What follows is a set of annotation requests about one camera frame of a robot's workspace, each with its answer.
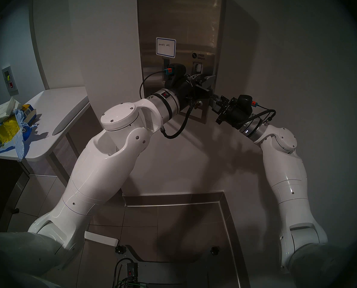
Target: stainless steel dispenser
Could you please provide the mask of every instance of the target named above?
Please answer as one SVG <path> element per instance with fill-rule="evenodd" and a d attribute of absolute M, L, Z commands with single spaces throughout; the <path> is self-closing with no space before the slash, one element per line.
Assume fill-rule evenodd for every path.
<path fill-rule="evenodd" d="M 217 74 L 226 0 L 137 0 L 137 4 L 143 78 L 170 63 L 184 64 L 190 75 Z M 174 58 L 156 54 L 157 38 L 176 40 Z M 144 95 L 163 88 L 165 78 L 163 73 L 149 77 Z M 202 102 L 190 118 L 205 123 L 208 101 Z"/>

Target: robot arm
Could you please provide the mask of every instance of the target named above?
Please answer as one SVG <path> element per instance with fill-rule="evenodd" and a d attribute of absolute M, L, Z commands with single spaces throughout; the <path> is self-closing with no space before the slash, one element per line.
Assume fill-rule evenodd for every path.
<path fill-rule="evenodd" d="M 287 271 L 290 258 L 299 248 L 327 243 L 328 239 L 309 207 L 307 176 L 302 159 L 296 154 L 296 137 L 288 129 L 276 128 L 253 115 L 251 105 L 255 104 L 247 95 L 231 100 L 214 96 L 211 107 L 219 115 L 216 122 L 226 121 L 263 151 L 266 178 L 280 209 L 281 268 Z"/>
<path fill-rule="evenodd" d="M 25 235 L 12 241 L 12 235 L 0 235 L 0 251 L 10 268 L 41 275 L 53 266 L 62 268 L 79 252 L 90 218 L 122 186 L 133 170 L 138 155 L 146 149 L 150 137 L 161 130 L 174 138 L 185 127 L 190 111 L 199 99 L 210 98 L 212 110 L 223 121 L 260 145 L 266 176 L 280 208 L 282 230 L 281 266 L 287 269 L 290 257 L 310 243 L 325 243 L 324 230 L 314 220 L 307 199 L 307 177 L 301 158 L 296 154 L 294 135 L 285 128 L 268 125 L 273 115 L 262 120 L 252 114 L 252 98 L 241 95 L 231 100 L 212 95 L 214 76 L 185 75 L 185 66 L 171 64 L 164 89 L 136 103 L 121 103 L 101 116 L 104 130 L 93 137 L 79 156 L 65 192 L 51 212 L 38 218 Z M 180 130 L 165 133 L 164 123 L 190 106 Z M 45 249 L 42 258 L 38 250 Z"/>

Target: blue-bordered label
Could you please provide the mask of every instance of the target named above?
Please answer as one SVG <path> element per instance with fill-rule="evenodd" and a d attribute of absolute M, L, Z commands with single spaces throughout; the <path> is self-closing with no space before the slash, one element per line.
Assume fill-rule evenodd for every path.
<path fill-rule="evenodd" d="M 156 37 L 156 54 L 167 56 L 168 58 L 176 57 L 176 39 Z"/>

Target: tile floor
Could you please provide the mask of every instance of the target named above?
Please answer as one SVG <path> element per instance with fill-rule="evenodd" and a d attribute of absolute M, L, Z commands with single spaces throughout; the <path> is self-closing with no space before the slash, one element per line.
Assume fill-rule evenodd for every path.
<path fill-rule="evenodd" d="M 65 187 L 54 176 L 32 175 L 11 218 L 8 231 L 27 231 L 39 216 L 49 212 Z M 218 203 L 159 207 L 125 207 L 121 190 L 92 217 L 89 231 L 114 237 L 130 245 L 144 261 L 193 262 L 211 246 L 229 250 Z M 229 270 L 231 254 L 227 254 Z M 117 262 L 114 248 L 85 241 L 83 250 L 60 271 L 51 269 L 44 277 L 64 288 L 108 287 Z M 236 287 L 210 285 L 211 287 Z"/>

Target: blue connector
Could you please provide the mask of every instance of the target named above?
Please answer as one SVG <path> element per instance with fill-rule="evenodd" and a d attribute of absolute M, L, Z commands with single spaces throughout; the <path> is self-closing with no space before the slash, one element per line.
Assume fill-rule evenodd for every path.
<path fill-rule="evenodd" d="M 165 73 L 166 75 L 173 75 L 173 74 L 174 74 L 173 68 L 166 68 L 166 69 L 164 69 L 164 73 Z"/>

